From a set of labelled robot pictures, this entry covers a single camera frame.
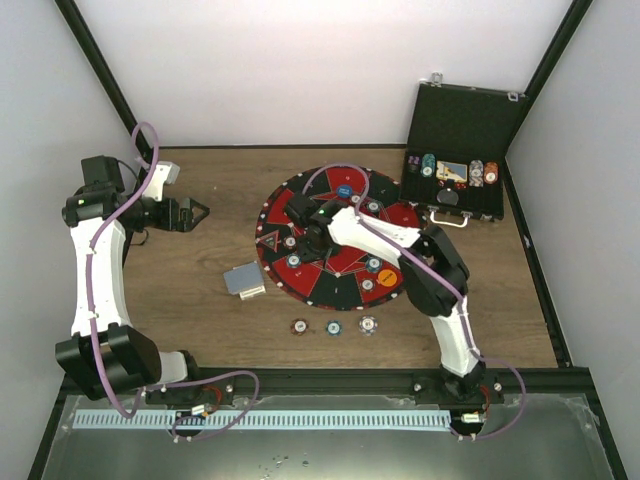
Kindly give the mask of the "blue round blind button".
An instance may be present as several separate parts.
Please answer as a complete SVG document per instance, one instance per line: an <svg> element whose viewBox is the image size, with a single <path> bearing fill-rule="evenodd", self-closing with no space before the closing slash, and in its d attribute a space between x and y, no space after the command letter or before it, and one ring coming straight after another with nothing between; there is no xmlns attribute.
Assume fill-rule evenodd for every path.
<svg viewBox="0 0 640 480"><path fill-rule="evenodd" d="M340 185L336 189L336 194L340 198L349 199L353 194L353 190L349 185Z"/></svg>

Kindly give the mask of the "orange round blind button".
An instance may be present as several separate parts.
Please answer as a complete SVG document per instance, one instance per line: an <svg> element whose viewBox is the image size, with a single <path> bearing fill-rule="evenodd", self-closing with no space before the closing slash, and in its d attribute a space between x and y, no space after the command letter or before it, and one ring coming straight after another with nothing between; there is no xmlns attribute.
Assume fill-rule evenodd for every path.
<svg viewBox="0 0 640 480"><path fill-rule="evenodd" d="M392 269L383 269L377 275L377 282L385 288L391 288L398 283L398 274Z"/></svg>

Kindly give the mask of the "red poker chip stack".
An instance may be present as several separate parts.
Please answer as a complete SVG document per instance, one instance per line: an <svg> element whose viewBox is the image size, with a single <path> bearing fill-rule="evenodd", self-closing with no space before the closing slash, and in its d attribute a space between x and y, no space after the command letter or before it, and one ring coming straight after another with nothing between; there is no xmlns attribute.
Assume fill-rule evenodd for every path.
<svg viewBox="0 0 640 480"><path fill-rule="evenodd" d="M290 332L293 335L300 336L307 332L309 324L304 319L296 319L290 324Z"/></svg>

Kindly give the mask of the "teal poker chip stack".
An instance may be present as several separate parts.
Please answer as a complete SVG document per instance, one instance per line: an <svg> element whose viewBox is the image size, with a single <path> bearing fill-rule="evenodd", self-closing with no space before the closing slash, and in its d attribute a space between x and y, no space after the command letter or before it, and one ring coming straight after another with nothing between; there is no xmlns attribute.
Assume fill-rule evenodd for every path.
<svg viewBox="0 0 640 480"><path fill-rule="evenodd" d="M326 332L330 336L339 336L343 331L339 321L329 321L326 325Z"/></svg>

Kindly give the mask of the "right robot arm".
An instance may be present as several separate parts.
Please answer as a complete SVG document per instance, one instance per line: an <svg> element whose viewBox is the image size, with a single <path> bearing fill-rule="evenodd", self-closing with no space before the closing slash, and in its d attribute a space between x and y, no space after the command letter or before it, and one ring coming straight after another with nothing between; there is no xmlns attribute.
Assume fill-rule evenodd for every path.
<svg viewBox="0 0 640 480"><path fill-rule="evenodd" d="M465 403L479 392L486 365L469 321L470 273L440 227L403 227L340 200L318 205L300 192L287 201L284 212L304 229L298 241L303 261L352 247L398 268L411 304L430 319L435 331L445 393Z"/></svg>

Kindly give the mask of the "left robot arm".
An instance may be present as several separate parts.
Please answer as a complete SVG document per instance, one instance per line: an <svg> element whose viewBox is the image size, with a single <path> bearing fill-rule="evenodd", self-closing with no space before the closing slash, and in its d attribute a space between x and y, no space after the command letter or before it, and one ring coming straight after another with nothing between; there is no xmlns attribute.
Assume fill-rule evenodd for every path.
<svg viewBox="0 0 640 480"><path fill-rule="evenodd" d="M210 210L192 198L164 196L164 187L180 171L171 162L157 164L141 195L125 194L113 157L86 158L81 166L84 184L62 209L76 252L76 312L70 339L55 346L56 361L91 400L106 397L102 382L107 380L116 394L169 384L178 401L194 403L205 382L194 357L186 350L162 352L133 327L123 266L133 233L150 228L187 233Z"/></svg>

